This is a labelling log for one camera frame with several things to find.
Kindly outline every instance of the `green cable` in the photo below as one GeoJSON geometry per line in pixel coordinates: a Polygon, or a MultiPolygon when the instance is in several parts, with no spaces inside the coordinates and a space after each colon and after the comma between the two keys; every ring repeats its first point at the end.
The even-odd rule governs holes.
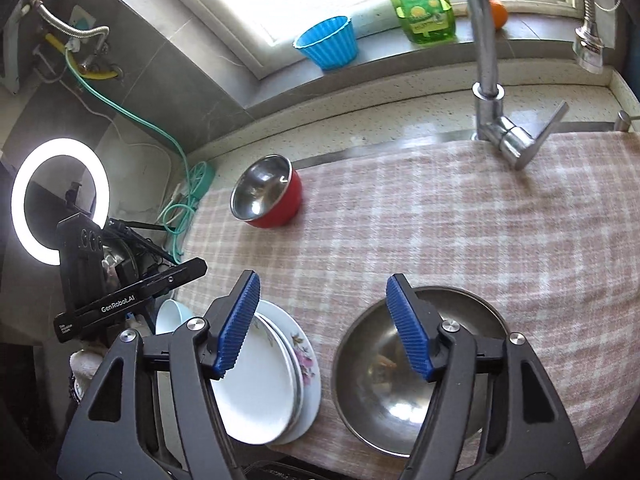
{"type": "Polygon", "coordinates": [[[137,121],[140,124],[144,124],[147,128],[151,128],[153,131],[158,132],[160,135],[162,135],[165,139],[167,139],[169,142],[171,142],[176,147],[176,149],[178,150],[178,153],[180,153],[180,156],[182,157],[182,162],[184,163],[184,173],[186,174],[186,177],[187,177],[187,188],[188,188],[188,194],[190,195],[191,194],[191,182],[190,182],[190,174],[189,174],[189,164],[187,163],[187,156],[184,154],[184,151],[182,150],[182,146],[180,145],[180,143],[177,140],[175,140],[171,135],[169,135],[166,131],[164,131],[161,128],[158,128],[155,124],[149,123],[148,121],[145,121],[144,119],[139,118],[137,115],[132,114],[128,110],[125,110],[123,107],[121,107],[121,106],[117,105],[116,103],[114,103],[113,101],[107,99],[105,96],[100,94],[100,92],[98,92],[97,90],[94,90],[94,88],[92,88],[92,86],[90,86],[89,83],[87,83],[82,78],[82,76],[78,73],[78,70],[76,70],[71,65],[71,60],[70,60],[70,56],[69,56],[69,51],[68,50],[65,50],[65,61],[66,61],[66,66],[69,68],[69,70],[75,76],[75,78],[78,80],[78,82],[85,89],[87,89],[92,95],[94,95],[95,97],[100,99],[100,101],[102,101],[103,103],[107,103],[110,107],[116,109],[121,114],[126,115],[128,118],[133,119],[134,121],[137,121]]]}
{"type": "Polygon", "coordinates": [[[204,172],[201,171],[201,168],[202,168],[201,165],[204,165],[204,163],[200,162],[200,163],[196,164],[196,166],[194,166],[193,169],[190,171],[189,170],[189,164],[187,163],[187,156],[184,154],[184,151],[182,150],[182,146],[178,143],[177,140],[175,140],[171,135],[166,133],[161,128],[158,128],[155,124],[149,123],[148,121],[145,121],[144,119],[139,118],[137,115],[132,114],[128,110],[125,110],[124,108],[122,108],[121,106],[117,105],[113,101],[107,99],[105,96],[100,94],[100,92],[98,92],[97,90],[94,90],[94,88],[92,88],[84,80],[84,78],[82,78],[82,76],[78,73],[78,71],[72,66],[68,50],[65,50],[65,61],[66,61],[66,66],[69,68],[70,72],[75,76],[75,78],[78,80],[78,82],[85,89],[87,89],[89,91],[89,93],[91,93],[92,95],[94,95],[95,97],[100,99],[100,101],[102,101],[104,103],[107,103],[110,107],[112,107],[115,110],[119,111],[121,114],[127,116],[130,119],[133,119],[134,121],[139,122],[140,124],[144,124],[147,128],[151,128],[153,131],[159,133],[165,139],[169,140],[169,142],[171,142],[176,147],[176,149],[178,150],[178,153],[180,153],[180,156],[182,157],[182,162],[184,163],[184,172],[186,174],[187,203],[186,204],[185,203],[175,203],[175,204],[169,205],[162,211],[162,214],[161,214],[161,224],[162,224],[162,226],[173,237],[173,239],[172,239],[172,248],[171,248],[171,256],[174,258],[176,263],[180,263],[180,257],[184,253],[178,250],[178,247],[177,247],[178,236],[186,231],[186,229],[187,229],[187,227],[189,225],[189,222],[191,221],[191,217],[196,213],[196,208],[198,206],[199,200],[197,198],[194,198],[192,196],[192,194],[193,194],[193,190],[196,189],[196,187],[198,186],[198,184],[201,182],[201,180],[204,177],[204,172]],[[170,227],[166,223],[166,214],[169,211],[172,211],[172,210],[178,209],[178,208],[184,209],[184,214],[180,218],[180,221],[178,222],[178,226],[174,229],[174,228],[170,227]]]}

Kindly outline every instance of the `blue gripper pad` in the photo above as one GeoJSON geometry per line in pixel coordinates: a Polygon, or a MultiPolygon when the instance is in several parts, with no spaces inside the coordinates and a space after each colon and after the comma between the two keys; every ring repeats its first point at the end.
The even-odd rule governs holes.
{"type": "Polygon", "coordinates": [[[386,280],[386,307],[398,329],[411,368],[428,380],[433,372],[433,364],[429,357],[429,338],[398,280],[393,276],[386,280]]]}
{"type": "Polygon", "coordinates": [[[213,363],[213,369],[221,378],[236,364],[259,301],[260,277],[254,272],[238,295],[218,338],[218,355],[213,363]]]}

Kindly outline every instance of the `faucet handle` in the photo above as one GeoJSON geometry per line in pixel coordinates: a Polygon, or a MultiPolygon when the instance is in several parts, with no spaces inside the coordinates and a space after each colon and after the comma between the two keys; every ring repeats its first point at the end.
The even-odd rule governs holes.
{"type": "Polygon", "coordinates": [[[528,134],[523,128],[514,126],[510,128],[502,137],[500,142],[500,151],[509,161],[514,170],[522,170],[531,159],[536,155],[542,143],[546,138],[554,132],[557,124],[562,120],[569,110],[566,101],[556,108],[546,125],[534,137],[528,134]]]}

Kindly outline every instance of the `dish soap bottle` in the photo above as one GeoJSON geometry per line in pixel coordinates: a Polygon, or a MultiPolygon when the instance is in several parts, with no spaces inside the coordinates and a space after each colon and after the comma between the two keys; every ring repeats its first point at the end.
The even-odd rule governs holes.
{"type": "Polygon", "coordinates": [[[456,19],[449,0],[391,0],[400,25],[417,44],[450,40],[456,35],[456,19]]]}

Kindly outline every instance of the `checkered cloth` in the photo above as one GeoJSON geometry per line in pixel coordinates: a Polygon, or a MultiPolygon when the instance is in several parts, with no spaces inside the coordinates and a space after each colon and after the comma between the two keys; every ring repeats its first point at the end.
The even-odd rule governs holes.
{"type": "MultiPolygon", "coordinates": [[[[332,401],[335,350],[404,272],[413,286],[464,288],[524,333],[564,402],[585,460],[612,439],[640,392],[640,137],[556,134],[527,169],[488,142],[355,158],[300,171],[290,225],[236,221],[229,190],[200,202],[186,256],[207,275],[179,291],[202,314],[243,269],[287,310],[319,359],[322,403],[278,449],[356,478],[395,480],[404,461],[359,442],[332,401]]],[[[465,448],[462,463],[473,460],[465,448]]]]}

